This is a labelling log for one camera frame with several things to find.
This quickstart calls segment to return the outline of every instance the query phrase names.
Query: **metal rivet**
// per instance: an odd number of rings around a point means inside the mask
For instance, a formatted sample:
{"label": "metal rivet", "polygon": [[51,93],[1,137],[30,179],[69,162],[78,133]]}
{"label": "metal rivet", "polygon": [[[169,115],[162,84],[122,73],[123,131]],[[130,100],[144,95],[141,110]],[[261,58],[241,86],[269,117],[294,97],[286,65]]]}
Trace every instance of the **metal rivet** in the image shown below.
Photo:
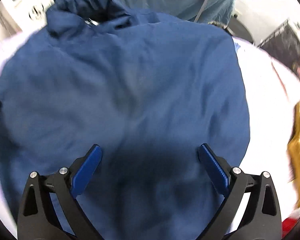
{"label": "metal rivet", "polygon": [[266,178],[270,178],[270,173],[267,171],[264,171],[263,176],[265,176]]}
{"label": "metal rivet", "polygon": [[66,174],[68,172],[68,169],[67,168],[61,168],[60,170],[59,170],[59,173],[60,174]]}
{"label": "metal rivet", "polygon": [[232,169],[232,171],[233,171],[235,174],[240,174],[240,173],[241,173],[241,170],[240,170],[240,168],[238,168],[238,167],[234,167],[234,168]]}
{"label": "metal rivet", "polygon": [[37,176],[37,173],[35,171],[31,172],[30,173],[30,177],[31,178],[35,178]]}

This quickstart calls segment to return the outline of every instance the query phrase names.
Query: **blue gripper pad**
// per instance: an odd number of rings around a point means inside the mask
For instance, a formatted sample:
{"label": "blue gripper pad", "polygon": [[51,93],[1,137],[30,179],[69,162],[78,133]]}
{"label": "blue gripper pad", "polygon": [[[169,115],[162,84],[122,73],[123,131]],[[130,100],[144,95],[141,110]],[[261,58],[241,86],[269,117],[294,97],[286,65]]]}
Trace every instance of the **blue gripper pad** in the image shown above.
{"label": "blue gripper pad", "polygon": [[227,197],[230,193],[230,174],[222,169],[217,161],[217,156],[207,144],[202,144],[198,150],[199,160],[204,165],[216,191]]}
{"label": "blue gripper pad", "polygon": [[96,147],[83,162],[77,173],[73,176],[72,187],[70,190],[73,198],[76,198],[78,195],[81,195],[84,192],[93,176],[93,173],[101,161],[101,156],[101,147],[96,145]]}

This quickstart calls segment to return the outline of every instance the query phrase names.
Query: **silver screw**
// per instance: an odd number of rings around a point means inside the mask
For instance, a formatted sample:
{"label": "silver screw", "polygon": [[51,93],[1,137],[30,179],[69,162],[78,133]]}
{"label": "silver screw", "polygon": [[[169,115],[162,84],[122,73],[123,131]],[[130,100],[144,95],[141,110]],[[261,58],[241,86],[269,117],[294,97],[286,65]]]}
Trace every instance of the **silver screw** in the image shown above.
{"label": "silver screw", "polygon": [[264,171],[263,176],[265,176],[266,178],[270,178],[270,173],[267,171]]}
{"label": "silver screw", "polygon": [[241,170],[240,170],[240,168],[238,168],[238,167],[234,167],[232,170],[233,170],[233,172],[234,172],[235,174],[240,174],[240,173],[241,173]]}
{"label": "silver screw", "polygon": [[66,174],[68,172],[68,169],[67,168],[61,168],[60,170],[59,170],[59,173],[60,174]]}
{"label": "silver screw", "polygon": [[37,173],[35,171],[31,172],[30,173],[30,177],[31,178],[35,178],[37,176]]}

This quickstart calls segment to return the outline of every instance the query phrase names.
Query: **red object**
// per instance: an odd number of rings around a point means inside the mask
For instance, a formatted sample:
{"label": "red object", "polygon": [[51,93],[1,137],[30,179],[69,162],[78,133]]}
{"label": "red object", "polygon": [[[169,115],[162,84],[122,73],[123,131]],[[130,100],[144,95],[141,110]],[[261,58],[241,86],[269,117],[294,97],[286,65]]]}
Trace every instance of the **red object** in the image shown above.
{"label": "red object", "polygon": [[285,237],[297,223],[297,219],[287,218],[282,222],[282,238]]}

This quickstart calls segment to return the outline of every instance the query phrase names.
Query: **blue jacket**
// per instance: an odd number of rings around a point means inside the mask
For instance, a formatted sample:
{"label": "blue jacket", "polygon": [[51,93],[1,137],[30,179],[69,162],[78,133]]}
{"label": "blue jacket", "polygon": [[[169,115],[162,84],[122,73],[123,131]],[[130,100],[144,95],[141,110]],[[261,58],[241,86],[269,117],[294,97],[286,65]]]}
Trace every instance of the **blue jacket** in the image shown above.
{"label": "blue jacket", "polygon": [[31,171],[54,173],[96,143],[102,161],[78,201],[105,240],[195,239],[222,201],[197,148],[238,166],[250,139],[231,37],[117,0],[57,0],[47,20],[0,77],[14,215]]}

